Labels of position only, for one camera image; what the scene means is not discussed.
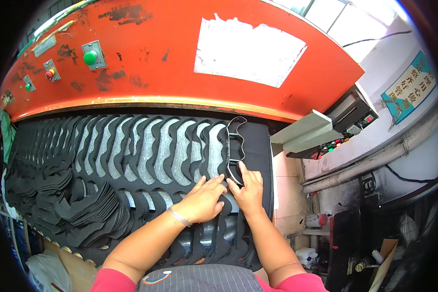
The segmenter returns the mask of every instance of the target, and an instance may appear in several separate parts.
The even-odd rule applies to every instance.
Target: white paper label
[[[50,38],[35,47],[34,55],[36,56],[36,58],[39,57],[43,52],[55,46],[56,43],[57,41],[55,39],[55,36],[51,36]]]
[[[304,41],[280,29],[260,24],[201,21],[195,73],[221,75],[279,88],[305,52]]]

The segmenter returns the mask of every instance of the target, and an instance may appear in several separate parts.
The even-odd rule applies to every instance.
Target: wrist
[[[266,214],[266,211],[264,210],[263,207],[261,207],[259,210],[254,210],[252,212],[243,212],[243,214],[245,215],[245,219],[250,220],[250,219],[259,219],[259,218],[263,218],[266,217],[268,218],[268,215]]]
[[[179,213],[185,220],[187,220],[188,222],[190,222],[191,224],[196,223],[194,222],[193,218],[192,218],[192,214],[190,211],[187,210],[187,208],[184,207],[184,205],[182,205],[182,203],[176,203],[175,205],[172,205],[170,207],[170,209],[172,209],[173,211]]]

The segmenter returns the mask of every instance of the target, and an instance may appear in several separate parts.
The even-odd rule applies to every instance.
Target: red emergency stop button
[[[50,69],[45,73],[45,79],[47,79],[48,81],[52,81],[54,75],[55,75],[55,71],[53,69]]]

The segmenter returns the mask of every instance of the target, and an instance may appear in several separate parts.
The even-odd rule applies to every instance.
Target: person's right hand
[[[264,211],[263,203],[263,178],[261,172],[252,172],[246,169],[245,164],[240,161],[239,168],[242,173],[244,187],[241,189],[230,178],[227,179],[229,189],[234,195],[245,216],[252,216]]]
[[[224,202],[218,202],[221,194],[227,193],[226,187],[221,184],[223,180],[223,174],[207,182],[206,177],[202,176],[185,198],[171,207],[172,210],[192,224],[214,219],[224,206]]]

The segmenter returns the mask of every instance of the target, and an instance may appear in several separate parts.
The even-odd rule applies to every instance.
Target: control panel
[[[105,68],[106,63],[104,59],[104,54],[102,53],[102,49],[100,47],[99,40],[92,41],[90,43],[84,44],[81,46],[84,56],[83,61],[89,67],[89,70],[95,70],[100,68]],[[52,59],[42,64],[45,69],[44,78],[47,81],[55,82],[61,79],[60,74],[58,73],[57,67]],[[32,82],[29,75],[26,75],[23,78],[24,81],[24,89],[26,91],[35,91],[36,87]]]
[[[335,151],[378,119],[371,102],[363,97],[355,85],[324,114],[331,118],[333,129],[341,134],[340,138],[298,153],[290,152],[287,157],[321,159],[321,156]]]

